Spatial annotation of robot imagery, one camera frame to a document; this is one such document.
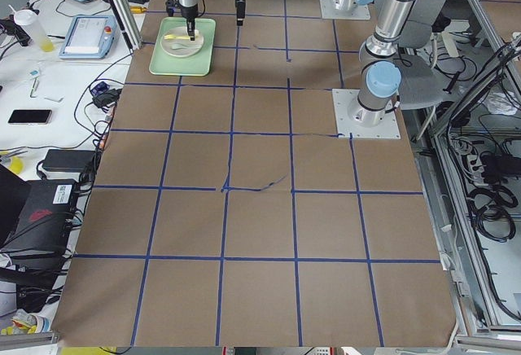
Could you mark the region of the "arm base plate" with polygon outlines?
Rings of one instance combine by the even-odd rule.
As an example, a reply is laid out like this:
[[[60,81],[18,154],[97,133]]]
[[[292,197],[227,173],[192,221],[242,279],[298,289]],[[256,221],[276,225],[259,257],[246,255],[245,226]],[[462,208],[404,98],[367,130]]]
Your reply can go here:
[[[323,19],[369,20],[368,5],[374,0],[319,0]]]
[[[379,111],[369,111],[358,102],[358,89],[333,89],[332,99],[339,138],[391,139],[401,138],[392,100]]]

